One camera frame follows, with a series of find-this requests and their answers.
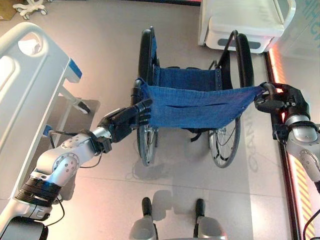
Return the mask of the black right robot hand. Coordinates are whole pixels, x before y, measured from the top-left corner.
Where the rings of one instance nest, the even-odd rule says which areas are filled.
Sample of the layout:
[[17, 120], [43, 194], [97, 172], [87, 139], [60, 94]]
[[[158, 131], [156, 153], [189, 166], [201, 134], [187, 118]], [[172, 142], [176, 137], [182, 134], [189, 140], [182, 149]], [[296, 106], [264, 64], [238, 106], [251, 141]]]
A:
[[261, 84], [268, 94], [261, 94], [254, 100], [255, 108], [264, 113], [285, 113], [285, 120], [292, 116], [306, 116], [311, 119], [309, 105], [304, 99], [301, 91], [288, 84], [266, 82]]

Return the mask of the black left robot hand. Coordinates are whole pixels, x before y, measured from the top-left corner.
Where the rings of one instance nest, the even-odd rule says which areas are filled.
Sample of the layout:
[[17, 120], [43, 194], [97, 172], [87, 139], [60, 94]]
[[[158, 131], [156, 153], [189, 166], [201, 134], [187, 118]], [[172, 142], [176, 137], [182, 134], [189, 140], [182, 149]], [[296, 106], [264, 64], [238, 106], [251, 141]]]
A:
[[97, 127], [104, 128], [110, 133], [112, 143], [118, 143], [133, 129], [149, 124], [152, 103], [153, 101], [148, 98], [132, 106], [116, 109], [104, 116]]

